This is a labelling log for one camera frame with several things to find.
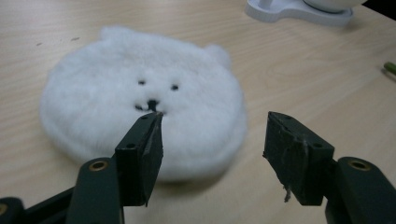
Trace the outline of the white fluffy bear face pouch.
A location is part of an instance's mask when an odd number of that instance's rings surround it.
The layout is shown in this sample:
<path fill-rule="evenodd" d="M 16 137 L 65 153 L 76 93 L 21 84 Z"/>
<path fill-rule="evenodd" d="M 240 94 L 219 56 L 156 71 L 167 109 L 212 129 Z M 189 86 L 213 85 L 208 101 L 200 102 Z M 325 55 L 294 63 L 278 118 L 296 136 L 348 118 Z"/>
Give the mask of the white fluffy bear face pouch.
<path fill-rule="evenodd" d="M 248 128 L 225 49 L 119 26 L 55 65 L 39 107 L 50 140 L 77 162 L 111 155 L 150 112 L 163 113 L 159 178 L 166 182 L 223 174 Z"/>

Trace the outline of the green pen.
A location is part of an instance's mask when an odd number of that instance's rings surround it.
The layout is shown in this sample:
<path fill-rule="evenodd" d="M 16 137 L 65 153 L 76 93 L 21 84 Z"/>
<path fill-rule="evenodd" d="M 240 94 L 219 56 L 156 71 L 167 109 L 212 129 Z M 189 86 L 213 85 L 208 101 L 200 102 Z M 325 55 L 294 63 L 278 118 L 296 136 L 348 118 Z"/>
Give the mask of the green pen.
<path fill-rule="evenodd" d="M 386 62 L 383 64 L 383 67 L 386 71 L 388 71 L 396 76 L 396 64 L 395 63 Z"/>

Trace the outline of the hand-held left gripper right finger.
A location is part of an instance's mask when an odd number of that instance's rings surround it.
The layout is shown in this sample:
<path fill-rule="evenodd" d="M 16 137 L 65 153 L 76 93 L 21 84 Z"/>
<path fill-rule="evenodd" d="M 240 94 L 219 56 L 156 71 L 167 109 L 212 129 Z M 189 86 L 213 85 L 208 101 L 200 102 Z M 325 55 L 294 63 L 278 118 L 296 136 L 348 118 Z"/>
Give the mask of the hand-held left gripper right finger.
<path fill-rule="evenodd" d="M 325 170 L 334 147 L 297 119 L 270 111 L 263 156 L 287 192 L 301 205 L 321 205 Z"/>

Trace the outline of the white jewelry stand with bowl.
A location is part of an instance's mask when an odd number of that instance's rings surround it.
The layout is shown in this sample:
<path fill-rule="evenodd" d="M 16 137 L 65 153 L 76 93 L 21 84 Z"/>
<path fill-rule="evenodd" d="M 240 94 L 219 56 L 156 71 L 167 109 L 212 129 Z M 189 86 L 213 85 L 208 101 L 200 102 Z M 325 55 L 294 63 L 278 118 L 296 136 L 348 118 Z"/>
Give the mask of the white jewelry stand with bowl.
<path fill-rule="evenodd" d="M 293 18 L 325 26 L 346 26 L 353 7 L 368 0 L 247 0 L 245 13 L 258 21 Z"/>

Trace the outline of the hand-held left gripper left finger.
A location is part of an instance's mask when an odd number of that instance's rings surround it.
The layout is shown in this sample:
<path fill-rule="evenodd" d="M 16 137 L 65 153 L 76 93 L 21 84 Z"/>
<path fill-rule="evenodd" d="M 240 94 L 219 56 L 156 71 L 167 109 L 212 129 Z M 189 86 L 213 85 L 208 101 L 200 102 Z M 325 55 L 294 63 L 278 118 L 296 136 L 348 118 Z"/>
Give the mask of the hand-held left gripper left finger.
<path fill-rule="evenodd" d="M 161 112 L 140 117 L 115 148 L 123 206 L 147 205 L 163 160 Z"/>

